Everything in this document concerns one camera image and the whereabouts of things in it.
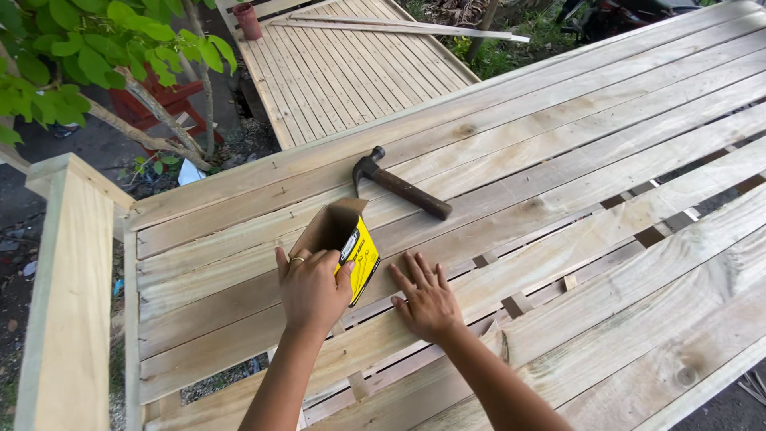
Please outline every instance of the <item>ground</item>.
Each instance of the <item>ground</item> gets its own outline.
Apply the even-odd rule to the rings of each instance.
[[[422,21],[434,20],[434,9],[430,5],[432,3],[427,4],[421,0],[403,2],[403,6]],[[231,40],[218,11],[207,11],[203,8],[201,12],[207,30]],[[534,43],[529,45],[485,43],[477,60],[470,66],[482,79],[486,79],[572,49],[575,46],[575,40],[571,36],[561,35],[551,24],[550,17],[554,13],[555,11],[543,11],[522,14],[522,19],[515,24],[513,30],[516,34],[532,36]],[[508,26],[507,21],[497,21],[493,29],[503,29]],[[465,41],[445,40],[444,43],[458,57],[463,58],[467,50]],[[266,119],[262,108],[257,105],[248,105],[239,90],[240,87],[247,85],[247,75],[244,77],[245,81],[241,81],[241,73],[243,73],[242,70],[235,72],[233,77],[228,74],[211,74],[215,95],[215,120],[219,123],[218,131],[227,141],[220,148],[219,162],[236,156],[247,158],[253,154],[254,157],[262,157],[277,150],[273,132],[268,123],[264,122]],[[106,91],[87,88],[84,92],[105,107],[110,107]],[[191,98],[191,102],[198,112],[204,113],[202,94],[196,94]],[[247,118],[241,122],[241,116],[254,118]],[[30,162],[34,163],[69,152],[76,153],[108,179],[120,185],[126,183],[124,179],[118,179],[120,170],[131,168],[136,157],[145,155],[138,144],[127,140],[113,128],[93,117],[87,118],[86,128],[64,140],[54,139],[52,133],[43,130],[37,124],[17,121],[16,130],[25,141],[18,151]],[[152,130],[152,134],[168,136],[168,131],[156,127]],[[18,373],[34,282],[34,274],[24,276],[23,271],[30,262],[37,259],[45,213],[44,199],[24,188],[24,179],[22,174],[9,165],[0,165],[0,208],[2,208],[0,234],[3,235],[0,241],[7,239],[6,235],[15,235],[13,232],[23,232],[23,236],[17,241],[17,249],[0,251],[0,431],[12,429]],[[175,181],[167,177],[159,182],[149,178],[142,179],[137,185],[134,184],[135,187],[126,187],[126,189],[136,195],[147,196],[174,185]],[[115,281],[123,277],[120,249],[119,245],[115,247],[113,276]],[[121,309],[122,302],[117,295],[113,302],[115,317],[110,364],[112,391],[110,412],[114,430],[124,427],[121,394],[124,388],[123,344],[120,341],[119,331]],[[183,399],[186,402],[196,400],[227,386],[232,381],[250,375],[256,367],[261,369],[266,365],[265,354],[255,360],[245,361],[224,373],[183,390]],[[766,360],[760,362],[755,369],[760,375],[766,377]],[[766,429],[766,406],[733,383],[674,429],[678,431]]]

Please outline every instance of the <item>wooden pallet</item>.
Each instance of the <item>wooden pallet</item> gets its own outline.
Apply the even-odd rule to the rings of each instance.
[[[382,267],[410,250],[449,268],[465,322],[575,429],[670,428],[766,356],[766,104],[730,114],[766,97],[765,48],[760,6],[716,5],[131,204],[129,429],[237,428],[264,372],[185,406],[179,390],[277,347],[273,247],[354,195],[374,145],[454,207],[438,222],[365,184]],[[379,271],[333,328],[299,426],[487,429],[393,294]]]
[[[224,20],[236,23],[227,3],[218,4]],[[329,0],[300,12],[413,21],[392,0]],[[257,41],[231,27],[283,149],[334,139],[479,82],[433,36],[271,24],[284,16],[262,21]]]

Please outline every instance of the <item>motorcycle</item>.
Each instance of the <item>motorcycle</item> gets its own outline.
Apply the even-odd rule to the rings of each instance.
[[[572,18],[586,5],[580,18]],[[566,0],[556,22],[590,43],[700,8],[695,0]]]

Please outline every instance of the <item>concrete ground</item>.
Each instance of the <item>concrete ground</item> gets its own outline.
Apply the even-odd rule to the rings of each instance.
[[[205,11],[203,8],[202,17],[206,28],[221,37],[229,38],[217,11]],[[236,107],[229,102],[234,98],[231,91],[239,82],[237,76],[229,77],[212,72],[211,79],[215,95],[215,120],[219,123],[218,130],[226,135],[236,130],[240,124]],[[110,107],[106,91],[87,88],[83,92],[105,107]],[[201,114],[205,112],[202,98],[202,94],[191,98],[195,109]],[[135,157],[145,154],[137,143],[126,139],[112,127],[94,117],[86,118],[87,127],[63,140],[53,138],[52,132],[36,123],[22,123],[17,119],[16,130],[25,142],[18,147],[18,152],[32,163],[64,153],[76,153],[108,179],[117,182],[119,170],[131,167]],[[151,133],[167,136],[168,132],[157,126]],[[25,240],[19,250],[0,252],[0,431],[11,429],[9,423],[12,422],[17,389],[15,379],[18,379],[34,282],[33,275],[18,276],[18,271],[37,258],[45,212],[45,201],[27,190],[24,180],[24,176],[9,165],[0,165],[0,232],[25,229]],[[766,377],[766,360],[760,362],[755,369],[762,377]],[[766,406],[733,383],[673,429],[766,430]]]

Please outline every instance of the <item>wooden post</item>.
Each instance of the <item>wooden post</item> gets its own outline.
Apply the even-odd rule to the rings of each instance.
[[[499,0],[489,0],[489,4],[484,12],[484,17],[479,23],[479,30],[488,30],[489,25],[492,24],[492,20],[495,18],[495,10],[497,9],[497,3]],[[466,54],[466,62],[470,63],[476,58],[476,54],[479,53],[479,47],[484,42],[484,38],[473,38],[471,46],[468,47],[468,54]]]

